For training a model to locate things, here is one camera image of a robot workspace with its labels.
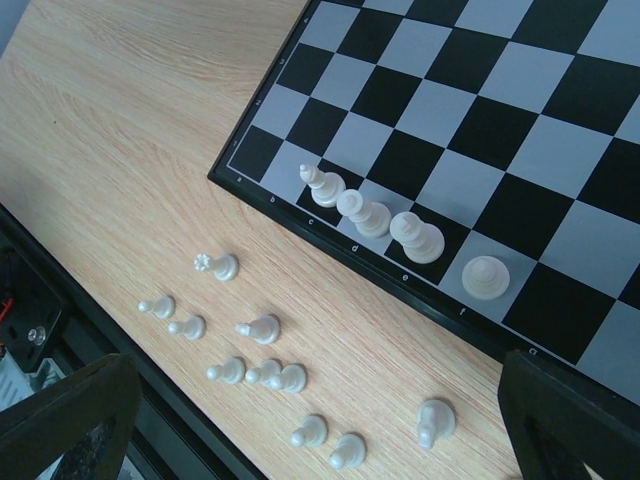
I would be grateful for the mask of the white bishop piece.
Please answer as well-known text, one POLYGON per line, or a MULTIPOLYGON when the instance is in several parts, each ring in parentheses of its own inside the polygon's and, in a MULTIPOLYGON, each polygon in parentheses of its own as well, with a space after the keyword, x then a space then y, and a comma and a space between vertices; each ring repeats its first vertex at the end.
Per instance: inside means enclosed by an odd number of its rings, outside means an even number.
POLYGON ((346 184, 340 175, 323 172, 315 165, 302 164, 299 175, 311 189, 312 200, 323 208, 335 207, 339 196, 346 190, 346 184))
POLYGON ((510 284, 507 266, 494 256, 477 256, 462 270, 465 291, 479 300, 492 300, 504 294, 510 284))

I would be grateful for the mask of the white king piece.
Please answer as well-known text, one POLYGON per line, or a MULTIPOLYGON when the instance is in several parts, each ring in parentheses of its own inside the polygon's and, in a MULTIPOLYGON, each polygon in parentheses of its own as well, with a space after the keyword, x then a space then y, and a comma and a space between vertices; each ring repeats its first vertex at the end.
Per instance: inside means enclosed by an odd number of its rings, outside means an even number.
POLYGON ((412 212, 395 215, 389 226, 391 236, 397 241, 406 257, 418 264, 435 262, 444 252, 445 238, 433 224, 423 222, 412 212))

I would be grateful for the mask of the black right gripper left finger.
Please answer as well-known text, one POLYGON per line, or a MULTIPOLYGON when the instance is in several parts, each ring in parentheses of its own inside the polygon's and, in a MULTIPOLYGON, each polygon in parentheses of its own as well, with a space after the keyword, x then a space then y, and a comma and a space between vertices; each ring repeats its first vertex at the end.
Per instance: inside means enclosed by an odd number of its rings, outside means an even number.
POLYGON ((130 354, 109 354, 1 413, 1 477, 115 479, 142 392, 130 354))

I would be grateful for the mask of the white queen piece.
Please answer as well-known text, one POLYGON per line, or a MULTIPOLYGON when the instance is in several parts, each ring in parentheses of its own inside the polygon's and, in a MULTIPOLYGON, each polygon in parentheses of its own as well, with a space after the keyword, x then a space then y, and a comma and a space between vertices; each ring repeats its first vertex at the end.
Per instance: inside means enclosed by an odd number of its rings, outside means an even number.
POLYGON ((343 191, 337 199, 336 207, 365 238, 380 238, 389 232, 390 210, 382 203, 364 198, 357 190, 343 191))

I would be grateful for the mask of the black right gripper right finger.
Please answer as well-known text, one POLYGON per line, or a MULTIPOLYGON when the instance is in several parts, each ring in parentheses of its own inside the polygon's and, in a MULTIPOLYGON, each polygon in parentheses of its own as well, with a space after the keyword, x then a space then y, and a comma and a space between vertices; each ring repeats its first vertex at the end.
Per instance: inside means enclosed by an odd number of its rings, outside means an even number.
POLYGON ((512 351, 498 403, 524 479, 639 477, 639 407, 584 375, 512 351))

